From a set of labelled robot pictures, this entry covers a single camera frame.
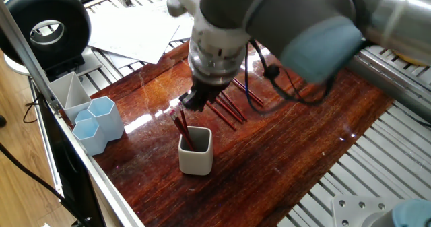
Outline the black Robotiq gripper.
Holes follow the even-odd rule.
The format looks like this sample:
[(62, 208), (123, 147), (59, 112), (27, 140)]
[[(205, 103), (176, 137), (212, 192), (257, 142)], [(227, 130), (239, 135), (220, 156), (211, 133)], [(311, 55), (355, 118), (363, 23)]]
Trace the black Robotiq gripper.
[(188, 110), (201, 112), (207, 102), (214, 102), (220, 92), (229, 86), (229, 82), (221, 85), (210, 85), (196, 78), (190, 91), (179, 97), (181, 104)]

